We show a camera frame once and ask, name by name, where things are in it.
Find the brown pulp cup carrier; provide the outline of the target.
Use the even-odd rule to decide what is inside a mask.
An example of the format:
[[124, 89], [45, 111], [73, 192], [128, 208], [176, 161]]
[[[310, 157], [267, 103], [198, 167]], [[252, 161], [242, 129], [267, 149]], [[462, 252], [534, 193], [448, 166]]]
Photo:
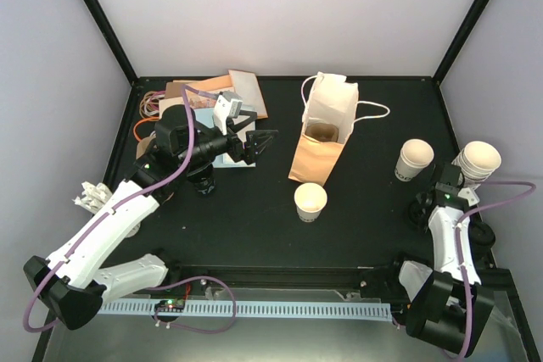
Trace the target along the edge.
[[326, 123], [314, 123], [306, 127], [305, 135], [318, 142], [336, 142], [339, 128]]

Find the brown paper takeout bag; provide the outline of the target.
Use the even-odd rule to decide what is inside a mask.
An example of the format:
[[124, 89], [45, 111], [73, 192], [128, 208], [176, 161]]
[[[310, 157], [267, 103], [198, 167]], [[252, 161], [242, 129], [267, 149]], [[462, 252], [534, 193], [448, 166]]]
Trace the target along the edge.
[[356, 83], [344, 75], [322, 72], [306, 78], [311, 82], [303, 96], [304, 113], [298, 144], [288, 178], [302, 183], [324, 185], [349, 141], [355, 123], [381, 119], [389, 107], [359, 99]]

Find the single white paper cup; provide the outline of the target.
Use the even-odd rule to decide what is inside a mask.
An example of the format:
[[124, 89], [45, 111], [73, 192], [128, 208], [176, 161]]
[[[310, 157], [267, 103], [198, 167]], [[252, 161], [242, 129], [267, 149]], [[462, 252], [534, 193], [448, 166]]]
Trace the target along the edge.
[[294, 202], [299, 218], [307, 223], [315, 221], [327, 204], [325, 189], [316, 183], [299, 185], [294, 192]]

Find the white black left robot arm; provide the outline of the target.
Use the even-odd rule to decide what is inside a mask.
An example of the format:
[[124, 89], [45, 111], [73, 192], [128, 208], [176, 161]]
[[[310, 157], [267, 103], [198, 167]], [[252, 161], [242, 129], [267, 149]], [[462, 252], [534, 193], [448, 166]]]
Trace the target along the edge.
[[235, 162], [256, 162], [278, 132], [252, 130], [240, 139], [238, 131], [255, 121], [255, 113], [247, 111], [245, 117], [238, 124], [228, 119], [221, 130], [196, 121], [186, 104], [167, 108], [155, 124], [154, 140], [107, 203], [61, 248], [25, 263], [23, 270], [34, 293], [25, 309], [24, 328], [35, 331], [30, 313], [36, 301], [42, 301], [57, 322], [76, 330], [104, 304], [127, 294], [143, 289], [175, 292], [182, 284], [182, 273], [157, 255], [148, 253], [109, 269], [102, 264], [184, 181], [203, 196], [212, 193], [216, 157], [227, 154]]

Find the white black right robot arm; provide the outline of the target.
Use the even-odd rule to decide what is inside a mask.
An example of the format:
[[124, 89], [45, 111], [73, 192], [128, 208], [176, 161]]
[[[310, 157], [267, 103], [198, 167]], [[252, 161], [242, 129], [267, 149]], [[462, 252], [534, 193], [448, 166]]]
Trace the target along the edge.
[[462, 186], [458, 166], [434, 167], [430, 187], [407, 209], [408, 220], [431, 234], [433, 264], [406, 259], [385, 276], [391, 294], [408, 294], [407, 334], [459, 359], [473, 353], [494, 307], [493, 292], [482, 286], [474, 267], [469, 202], [460, 196]]

